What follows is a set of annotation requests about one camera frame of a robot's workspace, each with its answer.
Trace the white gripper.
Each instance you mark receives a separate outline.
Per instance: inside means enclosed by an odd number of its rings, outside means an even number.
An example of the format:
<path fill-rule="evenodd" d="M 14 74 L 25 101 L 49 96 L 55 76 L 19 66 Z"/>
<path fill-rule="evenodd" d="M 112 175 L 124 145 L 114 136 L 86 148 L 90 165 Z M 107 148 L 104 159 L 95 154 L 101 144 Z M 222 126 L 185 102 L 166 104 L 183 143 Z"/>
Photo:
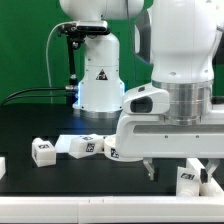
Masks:
<path fill-rule="evenodd" d="M 122 113 L 115 148 L 122 157 L 144 158 L 151 181 L 155 175 L 151 158 L 210 158 L 200 170 L 201 182 L 208 183 L 220 164 L 217 158 L 224 158 L 224 110 L 212 110 L 190 126 L 168 125 L 159 116 Z"/>

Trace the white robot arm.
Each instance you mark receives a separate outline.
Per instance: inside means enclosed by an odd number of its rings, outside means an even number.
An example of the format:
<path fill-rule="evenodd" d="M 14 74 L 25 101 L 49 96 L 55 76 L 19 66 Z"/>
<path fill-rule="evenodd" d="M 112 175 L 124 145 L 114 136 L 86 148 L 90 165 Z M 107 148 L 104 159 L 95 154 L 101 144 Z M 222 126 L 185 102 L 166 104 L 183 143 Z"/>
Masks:
<path fill-rule="evenodd" d="M 224 106 L 212 102 L 212 59 L 224 27 L 224 0 L 59 0 L 71 17 L 72 42 L 85 42 L 85 73 L 75 109 L 120 116 L 105 155 L 116 161 L 206 158 L 212 174 L 224 158 Z M 135 51 L 153 71 L 149 83 L 125 90 L 119 43 L 110 19 L 137 20 Z"/>

